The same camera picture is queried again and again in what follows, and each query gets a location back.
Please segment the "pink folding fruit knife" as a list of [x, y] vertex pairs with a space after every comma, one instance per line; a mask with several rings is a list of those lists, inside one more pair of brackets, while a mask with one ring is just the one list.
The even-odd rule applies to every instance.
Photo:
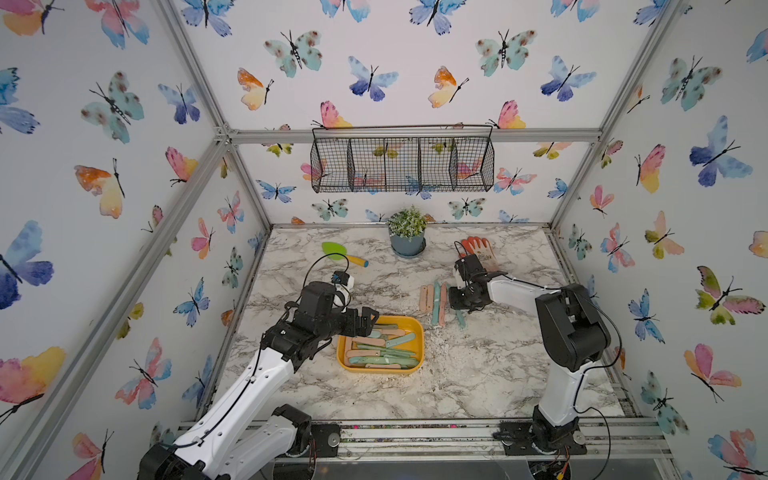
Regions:
[[419, 296], [419, 311], [421, 313], [426, 313], [428, 310], [428, 293], [429, 293], [428, 286], [423, 285], [420, 288], [420, 296]]

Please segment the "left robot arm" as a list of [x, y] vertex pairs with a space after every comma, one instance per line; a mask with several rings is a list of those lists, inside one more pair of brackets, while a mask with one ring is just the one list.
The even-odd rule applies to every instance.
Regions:
[[157, 443], [139, 463], [140, 479], [249, 479], [276, 458], [311, 456], [312, 418], [288, 404], [246, 432], [267, 401], [337, 336], [367, 336], [380, 318], [348, 305], [348, 288], [310, 282], [262, 335], [236, 382], [172, 444]]

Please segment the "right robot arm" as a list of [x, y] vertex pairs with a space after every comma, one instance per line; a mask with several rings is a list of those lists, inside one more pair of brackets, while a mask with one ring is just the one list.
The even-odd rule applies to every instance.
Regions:
[[487, 271], [474, 254], [454, 264], [459, 285], [448, 289], [450, 306], [468, 313], [491, 304], [506, 305], [538, 318], [550, 367], [544, 394], [534, 407], [527, 433], [543, 454], [584, 455], [577, 442], [577, 397], [588, 372], [599, 367], [611, 336], [600, 312], [580, 284], [547, 287]]

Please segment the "pink ceramic knife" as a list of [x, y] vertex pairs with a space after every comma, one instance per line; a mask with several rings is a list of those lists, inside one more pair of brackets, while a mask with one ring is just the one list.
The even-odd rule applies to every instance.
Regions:
[[438, 307], [438, 325], [441, 328], [444, 328], [446, 325], [445, 316], [446, 316], [447, 302], [448, 302], [447, 286], [445, 283], [443, 283], [440, 286], [440, 299], [439, 299], [439, 307]]

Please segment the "red white garden glove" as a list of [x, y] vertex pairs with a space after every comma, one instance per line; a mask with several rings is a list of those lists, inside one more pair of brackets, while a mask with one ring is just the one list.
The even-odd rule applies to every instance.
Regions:
[[476, 255], [483, 268], [488, 272], [500, 270], [492, 244], [487, 238], [470, 236], [460, 241], [465, 250], [464, 256]]

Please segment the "green yellow toy trowel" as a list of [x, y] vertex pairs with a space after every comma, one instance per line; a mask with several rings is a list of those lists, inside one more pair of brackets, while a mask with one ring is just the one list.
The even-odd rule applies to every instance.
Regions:
[[349, 261], [351, 264], [355, 264], [363, 268], [367, 268], [369, 266], [369, 262], [367, 260], [354, 255], [350, 255], [347, 252], [347, 249], [339, 243], [323, 242], [321, 247], [328, 259], [334, 261]]

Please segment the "potted green plant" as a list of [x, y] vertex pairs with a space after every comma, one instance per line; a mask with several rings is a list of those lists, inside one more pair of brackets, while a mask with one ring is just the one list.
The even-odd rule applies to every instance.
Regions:
[[427, 219], [416, 206], [395, 213], [387, 226], [392, 249], [397, 255], [412, 258], [425, 248]]

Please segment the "aluminium front rail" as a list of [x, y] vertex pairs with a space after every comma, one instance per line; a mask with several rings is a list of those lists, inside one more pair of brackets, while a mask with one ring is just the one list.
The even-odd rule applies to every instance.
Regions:
[[347, 462], [672, 457], [657, 423], [632, 417], [582, 418], [560, 447], [534, 446], [522, 418], [319, 420], [312, 437], [320, 458]]

